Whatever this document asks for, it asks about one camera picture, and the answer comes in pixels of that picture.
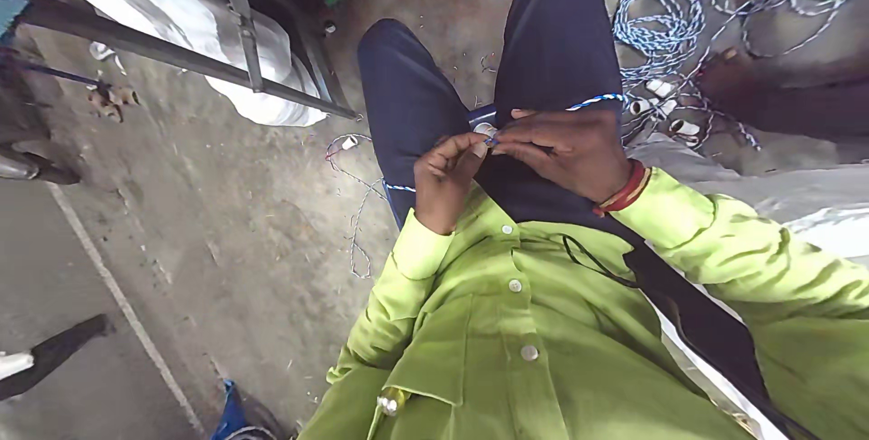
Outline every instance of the concrete floor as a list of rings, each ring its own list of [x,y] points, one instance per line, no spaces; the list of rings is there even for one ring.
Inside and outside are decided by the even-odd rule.
[[[0,198],[0,349],[26,351],[100,313],[116,328],[33,389],[0,402],[0,438],[194,437],[48,188],[0,180]]]
[[[327,47],[350,104],[364,111],[354,51],[382,17],[419,35],[469,107],[491,102],[495,75],[481,72],[480,59],[497,68],[510,1],[342,1],[324,17],[338,24]],[[617,1],[607,0],[608,7]],[[819,42],[824,65],[866,53],[862,17],[842,13]],[[365,188],[323,160],[337,135],[366,133],[367,125],[334,117],[310,129],[258,126],[198,74],[122,53],[124,77],[94,60],[87,41],[40,29],[24,34],[50,66],[89,77],[102,70],[108,81],[139,93],[143,106],[126,110],[117,124],[90,114],[81,85],[29,76],[53,106],[45,113],[55,139],[84,175],[84,183],[63,191],[202,422],[216,423],[219,378],[227,377],[285,426],[303,423],[372,284],[349,273],[350,221]],[[818,66],[818,51],[800,55],[766,68],[784,77]],[[723,134],[710,142],[709,155],[746,173],[840,160],[830,142],[759,136],[761,153]],[[369,145],[338,162],[364,180],[379,177]],[[376,274],[395,223],[386,204],[372,200],[362,224],[360,243]]]

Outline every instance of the shirt pocket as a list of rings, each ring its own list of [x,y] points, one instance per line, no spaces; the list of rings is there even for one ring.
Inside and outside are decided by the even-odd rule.
[[[422,325],[383,387],[461,405],[472,302],[473,296],[460,297],[420,316]]]

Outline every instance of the person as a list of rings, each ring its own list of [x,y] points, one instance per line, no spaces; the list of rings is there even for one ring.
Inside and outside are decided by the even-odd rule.
[[[51,336],[30,351],[30,365],[0,378],[0,401],[32,389],[73,354],[97,336],[115,331],[109,317],[101,314]]]
[[[711,58],[698,83],[713,107],[755,128],[865,145],[869,119],[855,114],[854,106],[869,101],[869,75],[862,65],[850,70],[838,81],[784,87],[764,77],[746,53],[730,48]]]
[[[741,315],[777,424],[869,434],[866,269],[627,159],[619,101],[566,110],[621,92],[603,0],[514,0],[491,152],[402,24],[359,63],[385,180],[415,192],[389,192],[401,233],[300,440],[750,437],[661,343],[644,240]]]

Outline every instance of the shirt cuff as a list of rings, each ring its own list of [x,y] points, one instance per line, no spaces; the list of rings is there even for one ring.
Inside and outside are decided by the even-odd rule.
[[[609,214],[655,246],[671,249],[708,228],[715,217],[715,205],[654,167],[640,197],[624,210]]]
[[[404,228],[392,248],[392,258],[403,276],[412,280],[431,277],[447,255],[454,233],[437,234],[416,220],[414,209],[407,213]]]

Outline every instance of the fingernail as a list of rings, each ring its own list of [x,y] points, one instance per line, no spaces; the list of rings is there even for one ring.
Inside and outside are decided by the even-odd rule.
[[[477,157],[485,158],[486,152],[488,151],[488,146],[486,146],[485,143],[474,143],[471,147],[471,151]]]

